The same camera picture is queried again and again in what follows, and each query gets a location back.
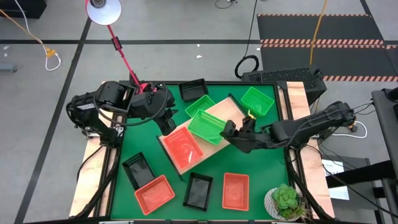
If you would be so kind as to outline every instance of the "white lamp shade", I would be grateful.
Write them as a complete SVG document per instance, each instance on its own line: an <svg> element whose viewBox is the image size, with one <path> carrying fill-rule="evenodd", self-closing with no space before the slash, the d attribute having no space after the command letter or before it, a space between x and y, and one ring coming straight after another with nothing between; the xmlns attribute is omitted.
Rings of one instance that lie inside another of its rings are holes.
<svg viewBox="0 0 398 224"><path fill-rule="evenodd" d="M120 0L105 0L104 6L94 7L90 0L86 0L86 12L93 22L106 26L119 19L122 13L122 5Z"/></svg>

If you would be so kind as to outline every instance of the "red plastic basket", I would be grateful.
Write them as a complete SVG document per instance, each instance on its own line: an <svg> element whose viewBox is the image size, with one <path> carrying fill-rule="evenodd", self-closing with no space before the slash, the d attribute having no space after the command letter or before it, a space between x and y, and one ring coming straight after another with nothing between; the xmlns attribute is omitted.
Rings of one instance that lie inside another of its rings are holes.
<svg viewBox="0 0 398 224"><path fill-rule="evenodd" d="M180 169L197 161L203 152L186 127L182 127L164 138L169 154Z"/></svg>
<svg viewBox="0 0 398 224"><path fill-rule="evenodd" d="M249 210L249 176L244 174L224 174L223 208Z"/></svg>
<svg viewBox="0 0 398 224"><path fill-rule="evenodd" d="M150 214L175 196L165 175L149 182L134 194L144 215Z"/></svg>

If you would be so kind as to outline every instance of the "potted plant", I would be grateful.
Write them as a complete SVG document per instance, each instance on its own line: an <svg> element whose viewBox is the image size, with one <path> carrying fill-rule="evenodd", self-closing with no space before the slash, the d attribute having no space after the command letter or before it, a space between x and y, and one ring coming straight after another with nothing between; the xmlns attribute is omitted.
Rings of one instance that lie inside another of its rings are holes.
<svg viewBox="0 0 398 224"><path fill-rule="evenodd" d="M285 184L266 193L264 206L268 214L278 220L294 221L307 217L304 198Z"/></svg>

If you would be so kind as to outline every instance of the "black mat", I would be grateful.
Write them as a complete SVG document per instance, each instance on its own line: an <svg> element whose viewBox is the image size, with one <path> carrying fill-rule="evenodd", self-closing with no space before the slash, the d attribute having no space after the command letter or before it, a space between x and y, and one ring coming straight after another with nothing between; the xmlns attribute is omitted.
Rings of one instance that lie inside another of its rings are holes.
<svg viewBox="0 0 398 224"><path fill-rule="evenodd" d="M310 47L295 46L263 45L261 48L263 69L271 71L308 66ZM327 46L323 48L322 45L314 48L313 65L321 69L325 76L324 80L350 81L356 77L357 80L353 81L382 81L382 79L387 81L390 77L390 79L396 77L384 46L380 48L342 47L346 48L327 48Z"/></svg>
<svg viewBox="0 0 398 224"><path fill-rule="evenodd" d="M391 58L391 63L393 64L396 72L398 73L398 45L387 46L387 53Z"/></svg>
<svg viewBox="0 0 398 224"><path fill-rule="evenodd" d="M312 39L319 18L319 15L259 15L257 15L257 21L260 39ZM352 16L325 15L322 18L317 38L383 39L373 18L366 14L355 14Z"/></svg>

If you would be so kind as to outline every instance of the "succulent plant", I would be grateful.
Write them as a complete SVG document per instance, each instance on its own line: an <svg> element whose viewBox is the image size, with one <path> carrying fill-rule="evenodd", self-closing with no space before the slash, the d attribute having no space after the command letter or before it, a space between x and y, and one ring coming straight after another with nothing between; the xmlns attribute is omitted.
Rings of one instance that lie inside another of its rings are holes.
<svg viewBox="0 0 398 224"><path fill-rule="evenodd" d="M287 220L304 217L307 213L304 198L292 187L282 184L272 193L272 198L278 208L279 215Z"/></svg>
<svg viewBox="0 0 398 224"><path fill-rule="evenodd" d="M297 192L292 187L282 184L272 193L272 198L280 209L297 208Z"/></svg>

